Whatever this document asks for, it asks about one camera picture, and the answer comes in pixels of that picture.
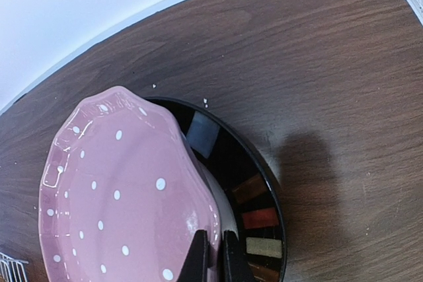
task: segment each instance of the pink polka dot plate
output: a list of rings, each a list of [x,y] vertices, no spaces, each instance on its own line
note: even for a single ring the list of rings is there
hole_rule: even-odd
[[[56,134],[40,184],[50,282],[177,281],[198,229],[217,281],[220,214],[165,108],[114,87],[84,99]]]

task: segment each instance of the wood grain surface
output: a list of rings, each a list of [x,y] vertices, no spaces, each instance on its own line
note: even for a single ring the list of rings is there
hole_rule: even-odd
[[[30,261],[30,281],[47,281],[35,208],[50,143],[114,85],[207,98],[262,152],[282,185],[286,281],[423,280],[423,28],[405,0],[189,0],[45,80],[0,117],[0,250]]]

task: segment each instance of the black plate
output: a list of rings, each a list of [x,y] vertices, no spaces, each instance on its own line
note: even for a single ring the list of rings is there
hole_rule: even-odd
[[[147,98],[168,109],[197,159],[223,188],[237,222],[239,242],[257,281],[281,282],[286,269],[282,211],[270,176],[249,146],[220,119],[171,98]]]

